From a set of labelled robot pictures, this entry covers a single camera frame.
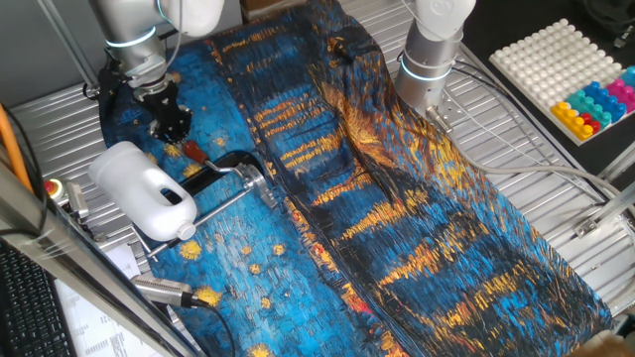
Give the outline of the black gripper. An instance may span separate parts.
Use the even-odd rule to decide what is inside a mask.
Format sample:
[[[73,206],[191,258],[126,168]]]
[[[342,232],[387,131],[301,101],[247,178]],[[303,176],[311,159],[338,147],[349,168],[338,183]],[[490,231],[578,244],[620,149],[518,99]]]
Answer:
[[[153,117],[149,133],[168,144],[183,142],[191,128],[193,112],[179,105],[178,94],[177,85],[170,82],[164,90],[147,95],[147,110]]]

